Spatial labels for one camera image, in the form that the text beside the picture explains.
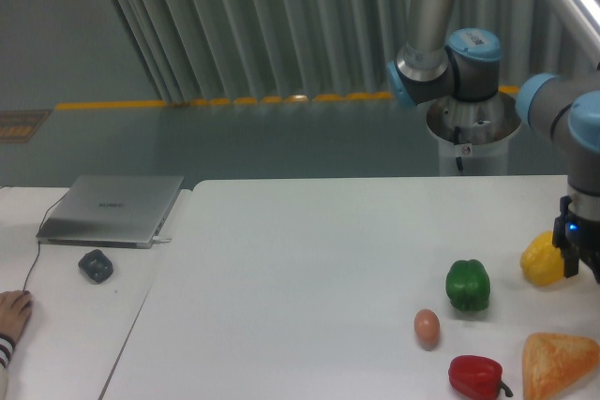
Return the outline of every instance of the gray curtain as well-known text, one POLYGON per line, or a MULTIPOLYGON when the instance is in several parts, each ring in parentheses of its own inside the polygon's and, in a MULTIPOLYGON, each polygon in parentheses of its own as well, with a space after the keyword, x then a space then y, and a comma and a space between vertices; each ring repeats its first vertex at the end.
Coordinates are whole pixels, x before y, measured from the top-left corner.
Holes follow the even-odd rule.
MULTIPOLYGON (((204 98, 386 91, 409 0, 118 0, 160 95, 204 98)), ((502 83, 591 65, 544 0, 457 0, 450 24, 502 41, 502 83)))

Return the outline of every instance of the laptop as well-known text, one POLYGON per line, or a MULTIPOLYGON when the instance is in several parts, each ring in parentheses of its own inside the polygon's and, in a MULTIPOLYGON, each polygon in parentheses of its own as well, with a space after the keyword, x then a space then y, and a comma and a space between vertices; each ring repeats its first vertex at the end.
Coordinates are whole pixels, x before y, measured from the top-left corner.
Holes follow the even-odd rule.
POLYGON ((183 177, 80 176, 42 225, 42 244, 150 248, 183 177))

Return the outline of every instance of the yellow bell pepper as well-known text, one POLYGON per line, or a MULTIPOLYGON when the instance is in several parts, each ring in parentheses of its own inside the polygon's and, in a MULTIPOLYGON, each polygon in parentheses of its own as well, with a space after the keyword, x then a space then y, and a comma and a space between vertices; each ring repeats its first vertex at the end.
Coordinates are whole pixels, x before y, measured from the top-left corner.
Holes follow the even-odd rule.
POLYGON ((536 286, 547 286, 564 277, 561 249, 552 245, 552 231, 535 238, 521 255, 521 269, 525 278, 536 286))

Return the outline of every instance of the bread slice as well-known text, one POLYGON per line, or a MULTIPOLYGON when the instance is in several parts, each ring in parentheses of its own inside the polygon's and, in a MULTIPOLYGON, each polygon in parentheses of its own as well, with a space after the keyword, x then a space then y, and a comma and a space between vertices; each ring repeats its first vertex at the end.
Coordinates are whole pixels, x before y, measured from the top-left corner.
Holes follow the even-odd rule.
POLYGON ((523 397, 546 400, 598 365, 600 347, 593 339, 534 333, 523 348, 523 397))

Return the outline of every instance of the brown egg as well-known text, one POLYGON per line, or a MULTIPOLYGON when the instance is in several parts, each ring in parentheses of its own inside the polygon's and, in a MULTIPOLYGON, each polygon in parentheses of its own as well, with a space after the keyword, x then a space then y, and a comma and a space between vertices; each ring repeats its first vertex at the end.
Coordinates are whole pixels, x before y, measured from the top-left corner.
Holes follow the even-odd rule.
POLYGON ((421 344, 433 347, 440 339, 440 320, 430 309, 422 309, 414 317, 414 332, 421 344))

